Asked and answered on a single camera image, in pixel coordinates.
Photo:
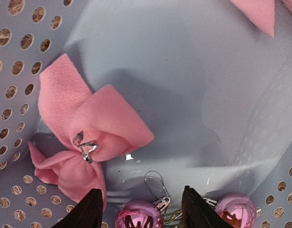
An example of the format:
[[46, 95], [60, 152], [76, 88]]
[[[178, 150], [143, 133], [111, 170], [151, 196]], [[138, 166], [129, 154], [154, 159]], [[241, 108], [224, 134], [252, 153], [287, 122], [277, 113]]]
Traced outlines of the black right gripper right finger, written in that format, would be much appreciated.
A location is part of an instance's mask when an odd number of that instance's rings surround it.
[[190, 186], [182, 194], [182, 213], [184, 228], [232, 228]]

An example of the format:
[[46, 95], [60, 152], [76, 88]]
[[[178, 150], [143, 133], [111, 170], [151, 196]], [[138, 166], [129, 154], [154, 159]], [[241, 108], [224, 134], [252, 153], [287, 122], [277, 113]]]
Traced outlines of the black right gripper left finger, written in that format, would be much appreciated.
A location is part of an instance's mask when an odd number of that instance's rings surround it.
[[52, 228], [100, 228], [103, 209], [102, 191], [91, 189], [74, 209]]

